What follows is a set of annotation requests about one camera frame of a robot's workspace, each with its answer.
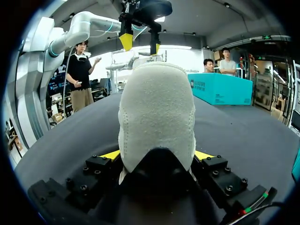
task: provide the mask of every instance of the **teal box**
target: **teal box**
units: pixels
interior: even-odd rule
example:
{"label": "teal box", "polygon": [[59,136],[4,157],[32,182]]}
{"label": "teal box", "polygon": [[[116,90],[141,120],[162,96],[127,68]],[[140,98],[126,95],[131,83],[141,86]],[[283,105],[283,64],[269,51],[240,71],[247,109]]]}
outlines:
{"label": "teal box", "polygon": [[202,73],[188,74],[193,95],[211,105],[250,105],[252,81],[235,76]]}

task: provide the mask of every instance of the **gray table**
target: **gray table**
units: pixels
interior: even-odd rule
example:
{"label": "gray table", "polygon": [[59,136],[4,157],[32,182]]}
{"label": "gray table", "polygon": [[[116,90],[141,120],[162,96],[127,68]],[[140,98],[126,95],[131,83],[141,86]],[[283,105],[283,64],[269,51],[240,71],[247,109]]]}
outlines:
{"label": "gray table", "polygon": [[[38,180],[63,183],[85,159],[118,148],[118,109],[121,94],[89,105],[40,138],[15,169],[25,189]],[[261,184],[278,189],[275,201],[284,201],[294,187],[292,166],[299,137],[266,112],[252,106],[212,106],[194,98],[197,150],[221,155],[249,189]],[[218,217],[223,210],[216,208]],[[275,209],[261,216],[265,224]]]}

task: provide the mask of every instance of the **green light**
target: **green light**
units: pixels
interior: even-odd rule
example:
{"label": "green light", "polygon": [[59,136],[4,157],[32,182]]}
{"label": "green light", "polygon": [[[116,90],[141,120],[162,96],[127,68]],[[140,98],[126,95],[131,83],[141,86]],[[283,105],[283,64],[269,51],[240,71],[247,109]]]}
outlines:
{"label": "green light", "polygon": [[262,38],[263,38],[264,40],[271,40],[271,39],[272,39],[272,38],[271,38],[271,35],[263,35]]}
{"label": "green light", "polygon": [[246,208],[246,209],[245,209],[245,212],[246,212],[246,213],[251,212],[251,208]]}

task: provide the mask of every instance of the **black cable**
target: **black cable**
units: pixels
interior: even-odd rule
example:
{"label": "black cable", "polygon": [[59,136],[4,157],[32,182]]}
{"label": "black cable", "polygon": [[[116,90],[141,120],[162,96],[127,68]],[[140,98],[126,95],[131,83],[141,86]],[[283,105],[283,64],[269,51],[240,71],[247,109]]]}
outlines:
{"label": "black cable", "polygon": [[256,208],[255,210],[252,210],[251,212],[245,214],[244,216],[238,218],[237,220],[235,220],[235,221],[233,221],[233,222],[231,222],[231,223],[229,223],[229,224],[227,224],[227,225],[234,225],[234,224],[236,224],[237,222],[241,221],[242,219],[246,218],[247,216],[250,216],[251,214],[253,214],[253,213],[257,212],[257,211],[264,210],[265,208],[275,207],[275,206],[276,206],[276,207],[282,208],[283,205],[284,205],[284,204],[281,203],[281,202],[273,202],[273,203],[271,203],[271,204],[268,204],[268,205],[264,205],[264,206],[258,207],[258,208]]}

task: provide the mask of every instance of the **yellow plate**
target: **yellow plate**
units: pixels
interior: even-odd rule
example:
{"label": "yellow plate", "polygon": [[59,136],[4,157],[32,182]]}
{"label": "yellow plate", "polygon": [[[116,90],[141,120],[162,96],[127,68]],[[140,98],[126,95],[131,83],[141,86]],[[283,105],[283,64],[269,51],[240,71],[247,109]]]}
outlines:
{"label": "yellow plate", "polygon": [[[119,154],[120,154],[120,150],[117,150],[117,151],[113,151],[111,153],[108,153],[108,154],[105,154],[105,155],[102,155],[102,156],[98,156],[98,157],[106,157],[106,158],[110,158],[112,161],[114,161]],[[205,154],[205,153],[200,152],[200,151],[196,151],[195,155],[197,156],[197,158],[199,160],[202,160],[202,159],[207,158],[207,157],[214,157],[214,156]]]}

